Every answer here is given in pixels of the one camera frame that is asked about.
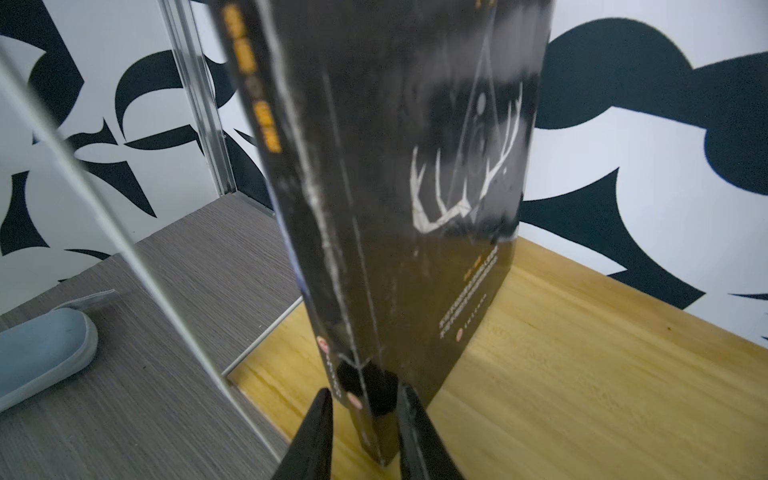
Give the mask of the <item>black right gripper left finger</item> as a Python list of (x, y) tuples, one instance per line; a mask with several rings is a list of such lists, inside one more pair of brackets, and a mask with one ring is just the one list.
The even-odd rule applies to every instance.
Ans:
[(328, 388), (321, 388), (272, 480), (329, 480), (333, 435), (333, 398)]

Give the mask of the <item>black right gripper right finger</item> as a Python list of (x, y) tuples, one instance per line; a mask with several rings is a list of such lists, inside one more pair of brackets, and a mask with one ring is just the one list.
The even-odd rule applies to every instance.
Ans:
[(409, 384), (398, 386), (397, 421), (402, 479), (465, 479)]

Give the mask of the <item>black deer antler book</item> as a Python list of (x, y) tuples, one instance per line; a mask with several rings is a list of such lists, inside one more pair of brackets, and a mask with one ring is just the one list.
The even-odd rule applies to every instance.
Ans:
[(550, 1), (214, 1), (334, 396), (398, 448), (507, 276)]

